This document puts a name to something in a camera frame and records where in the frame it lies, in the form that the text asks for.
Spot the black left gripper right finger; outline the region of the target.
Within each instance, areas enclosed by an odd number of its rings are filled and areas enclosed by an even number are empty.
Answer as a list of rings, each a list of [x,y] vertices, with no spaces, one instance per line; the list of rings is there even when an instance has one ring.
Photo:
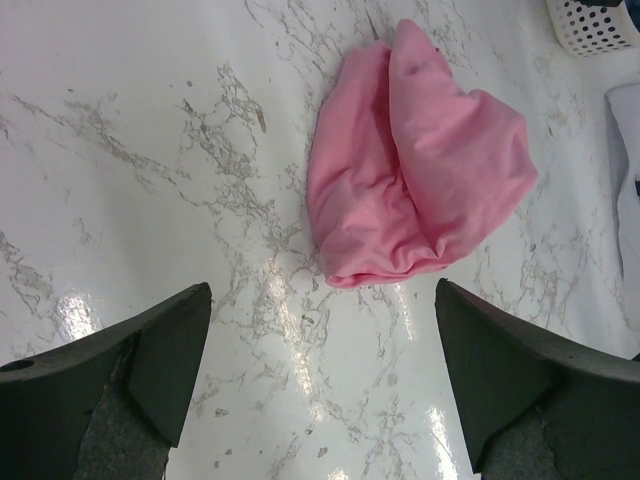
[[[484,479],[636,479],[639,360],[586,347],[457,284],[436,319],[469,461]]]

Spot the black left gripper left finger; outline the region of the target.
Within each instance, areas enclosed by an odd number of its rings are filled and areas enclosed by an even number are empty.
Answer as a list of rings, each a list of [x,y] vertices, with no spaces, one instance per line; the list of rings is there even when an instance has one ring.
[[[195,284],[128,320],[1,368],[4,479],[161,479],[211,316]]]

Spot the pink t-shirt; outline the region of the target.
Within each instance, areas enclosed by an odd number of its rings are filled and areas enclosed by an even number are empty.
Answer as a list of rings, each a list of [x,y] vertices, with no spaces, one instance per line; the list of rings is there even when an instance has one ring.
[[[537,180],[526,122],[464,91],[404,19],[351,51],[322,105],[308,170],[312,235],[335,288],[443,270],[500,227]]]

